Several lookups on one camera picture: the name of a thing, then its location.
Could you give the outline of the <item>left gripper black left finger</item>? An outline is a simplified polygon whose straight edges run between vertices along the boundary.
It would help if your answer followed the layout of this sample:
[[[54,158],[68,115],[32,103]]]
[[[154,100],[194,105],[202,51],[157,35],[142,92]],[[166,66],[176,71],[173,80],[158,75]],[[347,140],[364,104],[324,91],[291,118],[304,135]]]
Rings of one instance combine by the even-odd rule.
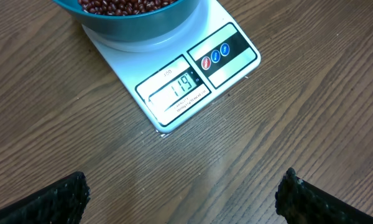
[[[0,224],[79,224],[90,201],[83,172],[74,172],[0,209]]]

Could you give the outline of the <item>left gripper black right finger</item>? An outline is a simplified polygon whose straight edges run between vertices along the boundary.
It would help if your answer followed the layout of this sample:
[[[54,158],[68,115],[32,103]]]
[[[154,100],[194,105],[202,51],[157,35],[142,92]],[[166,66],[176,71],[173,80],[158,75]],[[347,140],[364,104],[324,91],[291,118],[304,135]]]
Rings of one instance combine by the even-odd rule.
[[[373,224],[373,217],[297,177],[283,175],[275,193],[276,214],[288,224]]]

